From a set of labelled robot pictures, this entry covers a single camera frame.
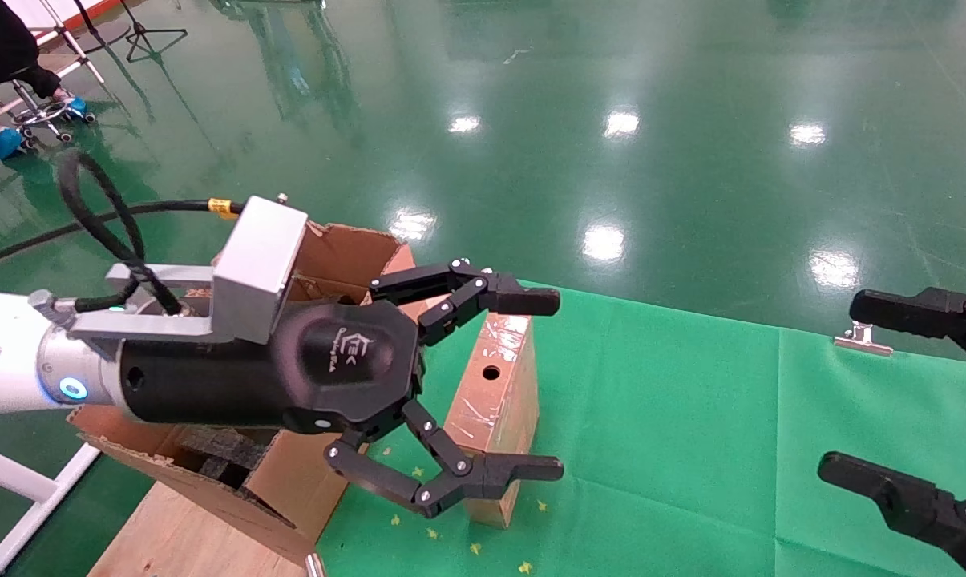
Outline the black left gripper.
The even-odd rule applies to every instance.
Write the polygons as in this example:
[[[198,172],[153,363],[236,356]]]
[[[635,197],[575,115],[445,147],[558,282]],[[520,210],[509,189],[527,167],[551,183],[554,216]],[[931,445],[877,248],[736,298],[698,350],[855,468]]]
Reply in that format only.
[[[419,325],[387,302],[297,301],[268,343],[127,341],[120,380],[142,422],[325,434],[370,441],[422,390]]]

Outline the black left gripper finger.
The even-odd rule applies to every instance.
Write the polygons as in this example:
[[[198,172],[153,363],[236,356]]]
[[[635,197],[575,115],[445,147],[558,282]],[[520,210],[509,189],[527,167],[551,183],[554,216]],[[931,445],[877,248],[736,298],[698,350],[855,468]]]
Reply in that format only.
[[[485,271],[464,259],[416,266],[373,279],[373,301],[396,306],[439,298],[417,318],[418,343],[434,346],[483,312],[518,317],[553,317],[560,309],[560,292],[530,288],[509,273]]]
[[[345,430],[326,448],[326,463],[347,482],[424,518],[435,518],[464,499],[500,500],[513,482],[553,482],[564,475],[562,461],[552,456],[467,455],[416,399],[402,407],[401,421],[441,467],[431,481],[420,482],[361,453],[366,436],[355,430]]]

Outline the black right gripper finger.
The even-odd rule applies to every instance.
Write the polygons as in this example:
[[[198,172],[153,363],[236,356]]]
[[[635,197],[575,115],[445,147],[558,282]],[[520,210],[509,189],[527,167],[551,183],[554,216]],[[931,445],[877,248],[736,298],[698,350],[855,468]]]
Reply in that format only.
[[[860,324],[911,333],[920,337],[947,337],[966,352],[966,293],[923,289],[911,297],[864,289],[853,296],[850,317]]]
[[[966,572],[966,499],[837,450],[821,457],[818,476],[875,502],[891,531],[940,549]]]

